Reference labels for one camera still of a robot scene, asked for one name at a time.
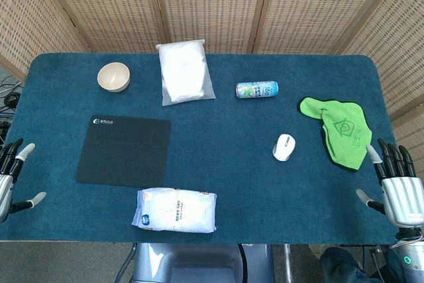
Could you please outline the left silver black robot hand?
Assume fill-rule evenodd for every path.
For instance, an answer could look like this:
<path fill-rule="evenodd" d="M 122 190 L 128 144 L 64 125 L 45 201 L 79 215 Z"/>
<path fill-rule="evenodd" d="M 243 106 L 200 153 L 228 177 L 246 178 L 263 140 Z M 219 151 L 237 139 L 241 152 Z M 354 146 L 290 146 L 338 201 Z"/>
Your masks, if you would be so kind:
<path fill-rule="evenodd" d="M 30 143 L 18 152 L 22 143 L 23 139 L 18 139 L 1 148 L 1 223 L 10 214 L 34 208 L 46 197 L 46 192 L 40 192 L 32 199 L 18 203 L 13 202 L 13 191 L 23 164 L 36 146 L 34 143 Z"/>

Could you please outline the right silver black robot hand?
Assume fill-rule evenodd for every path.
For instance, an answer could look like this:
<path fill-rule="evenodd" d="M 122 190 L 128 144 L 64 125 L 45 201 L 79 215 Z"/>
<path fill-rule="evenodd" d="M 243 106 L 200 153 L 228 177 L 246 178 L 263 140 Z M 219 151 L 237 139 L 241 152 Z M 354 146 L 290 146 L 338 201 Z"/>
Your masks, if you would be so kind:
<path fill-rule="evenodd" d="M 378 144 L 381 154 L 372 145 L 366 150 L 381 187 L 383 202 L 370 198 L 361 189 L 356 190 L 356 195 L 363 204 L 385 215 L 398 228 L 422 227 L 423 184 L 410 153 L 406 147 L 386 143 L 383 139 L 378 139 Z"/>

